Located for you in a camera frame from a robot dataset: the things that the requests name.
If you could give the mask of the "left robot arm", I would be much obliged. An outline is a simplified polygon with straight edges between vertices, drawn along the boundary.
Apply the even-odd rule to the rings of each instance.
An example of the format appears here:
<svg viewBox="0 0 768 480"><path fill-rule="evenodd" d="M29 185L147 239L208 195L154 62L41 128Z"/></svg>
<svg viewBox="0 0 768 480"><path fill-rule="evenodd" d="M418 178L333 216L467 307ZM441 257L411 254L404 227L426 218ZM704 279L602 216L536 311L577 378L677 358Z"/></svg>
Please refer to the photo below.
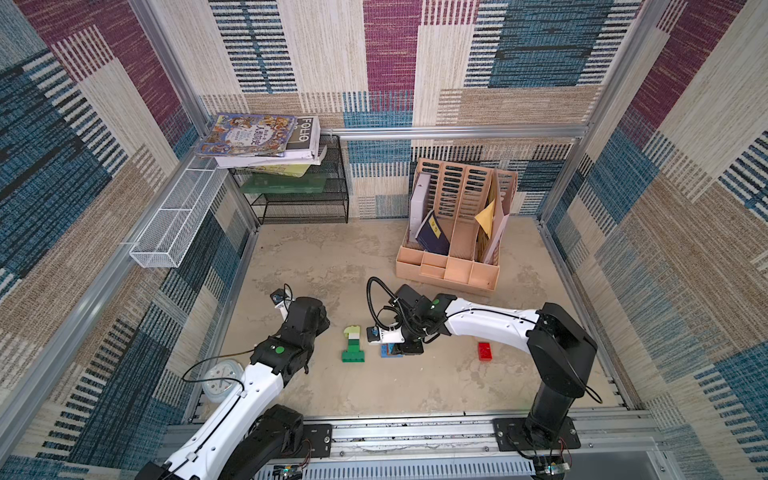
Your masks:
<svg viewBox="0 0 768 480"><path fill-rule="evenodd" d="M316 337L330 326L323 303L289 302L274 335L255 346L234 390L162 465L147 463L138 479L251 479L270 460L303 449L303 415L273 401L292 377L308 371Z"/></svg>

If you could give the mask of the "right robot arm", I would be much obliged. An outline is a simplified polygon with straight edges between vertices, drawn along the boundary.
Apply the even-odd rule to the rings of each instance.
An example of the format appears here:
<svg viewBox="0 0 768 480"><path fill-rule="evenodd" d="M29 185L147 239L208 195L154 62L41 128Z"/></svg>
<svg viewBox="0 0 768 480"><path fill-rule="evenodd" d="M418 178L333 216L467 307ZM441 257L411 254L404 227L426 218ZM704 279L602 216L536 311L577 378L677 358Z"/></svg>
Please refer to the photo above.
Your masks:
<svg viewBox="0 0 768 480"><path fill-rule="evenodd" d="M546 302L539 309L514 310L482 305L452 294L430 299L408 285L389 295L385 309L395 323L379 328L379 341L404 355L419 355L441 336L471 336L512 346L533 359L540 387L527 417L503 434L522 449L544 448L566 438L574 401L588 394L597 354L595 340L566 310Z"/></svg>

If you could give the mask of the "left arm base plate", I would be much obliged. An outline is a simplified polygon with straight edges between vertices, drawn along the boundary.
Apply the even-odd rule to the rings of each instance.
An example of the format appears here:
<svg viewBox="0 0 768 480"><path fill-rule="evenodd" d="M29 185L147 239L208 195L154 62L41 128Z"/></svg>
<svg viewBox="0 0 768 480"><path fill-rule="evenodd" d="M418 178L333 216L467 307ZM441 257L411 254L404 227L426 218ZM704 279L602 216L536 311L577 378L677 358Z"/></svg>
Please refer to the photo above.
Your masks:
<svg viewBox="0 0 768 480"><path fill-rule="evenodd" d="M302 427L297 458L311 460L329 458L333 441L333 425L330 423L309 423Z"/></svg>

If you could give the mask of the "long green lego brick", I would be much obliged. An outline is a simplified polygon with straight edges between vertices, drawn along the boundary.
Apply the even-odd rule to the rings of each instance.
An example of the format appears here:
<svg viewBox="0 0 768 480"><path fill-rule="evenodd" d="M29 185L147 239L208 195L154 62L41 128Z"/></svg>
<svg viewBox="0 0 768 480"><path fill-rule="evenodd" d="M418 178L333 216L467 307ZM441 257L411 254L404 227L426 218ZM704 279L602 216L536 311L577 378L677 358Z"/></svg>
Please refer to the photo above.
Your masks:
<svg viewBox="0 0 768 480"><path fill-rule="evenodd" d="M365 361L365 353L348 350L341 354L341 359L344 363L363 363Z"/></svg>

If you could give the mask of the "lime green lego brick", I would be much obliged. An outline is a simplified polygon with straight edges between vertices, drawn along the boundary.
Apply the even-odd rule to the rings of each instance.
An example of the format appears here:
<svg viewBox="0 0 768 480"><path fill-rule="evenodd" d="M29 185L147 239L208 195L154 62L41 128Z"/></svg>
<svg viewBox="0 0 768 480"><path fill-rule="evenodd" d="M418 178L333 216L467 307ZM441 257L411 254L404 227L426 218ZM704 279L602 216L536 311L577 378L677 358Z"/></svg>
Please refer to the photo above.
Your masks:
<svg viewBox="0 0 768 480"><path fill-rule="evenodd" d="M343 330L345 338L347 340L359 340L361 328L358 325L351 325Z"/></svg>

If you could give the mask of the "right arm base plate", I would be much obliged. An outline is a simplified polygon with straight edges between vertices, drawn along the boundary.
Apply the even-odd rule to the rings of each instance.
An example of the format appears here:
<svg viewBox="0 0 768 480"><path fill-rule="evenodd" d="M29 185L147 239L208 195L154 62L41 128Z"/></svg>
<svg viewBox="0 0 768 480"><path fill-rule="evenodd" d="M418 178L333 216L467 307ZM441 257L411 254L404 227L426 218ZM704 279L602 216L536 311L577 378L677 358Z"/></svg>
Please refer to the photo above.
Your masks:
<svg viewBox="0 0 768 480"><path fill-rule="evenodd" d="M571 450L582 447L574 422L568 416L556 433L525 417L494 418L491 423L498 448L502 452L536 450L546 453L559 449L561 443Z"/></svg>

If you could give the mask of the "long blue lego brick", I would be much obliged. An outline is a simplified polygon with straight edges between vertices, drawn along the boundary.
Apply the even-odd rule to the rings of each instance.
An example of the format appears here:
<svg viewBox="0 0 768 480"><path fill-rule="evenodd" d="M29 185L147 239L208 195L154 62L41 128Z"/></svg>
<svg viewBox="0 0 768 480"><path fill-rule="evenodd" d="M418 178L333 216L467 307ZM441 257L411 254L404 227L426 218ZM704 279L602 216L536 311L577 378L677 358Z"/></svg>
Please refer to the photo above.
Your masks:
<svg viewBox="0 0 768 480"><path fill-rule="evenodd" d="M398 344L382 344L380 355L382 358L401 358L403 356Z"/></svg>

